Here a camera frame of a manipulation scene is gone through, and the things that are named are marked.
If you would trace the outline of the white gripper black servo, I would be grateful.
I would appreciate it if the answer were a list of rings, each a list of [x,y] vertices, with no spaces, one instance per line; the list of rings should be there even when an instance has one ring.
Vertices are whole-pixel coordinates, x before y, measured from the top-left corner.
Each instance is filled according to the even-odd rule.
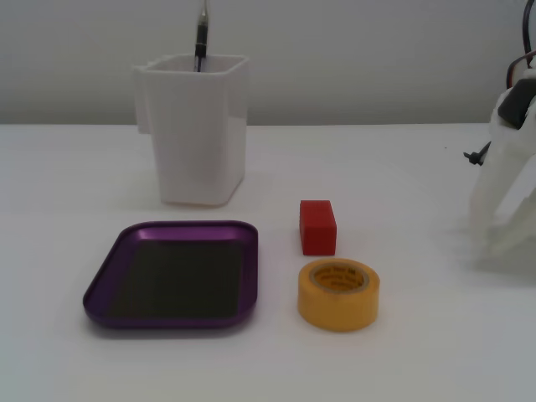
[[[487,233],[501,202],[535,155],[535,69],[524,72],[500,95],[488,128],[491,146],[469,203],[472,233],[476,237]]]

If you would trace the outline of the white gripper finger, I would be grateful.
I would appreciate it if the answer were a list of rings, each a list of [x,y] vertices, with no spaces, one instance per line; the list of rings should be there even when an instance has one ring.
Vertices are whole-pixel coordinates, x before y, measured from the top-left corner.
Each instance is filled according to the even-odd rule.
[[[482,237],[480,268],[507,268],[525,249],[535,251],[535,197],[527,196],[507,220],[486,229]]]

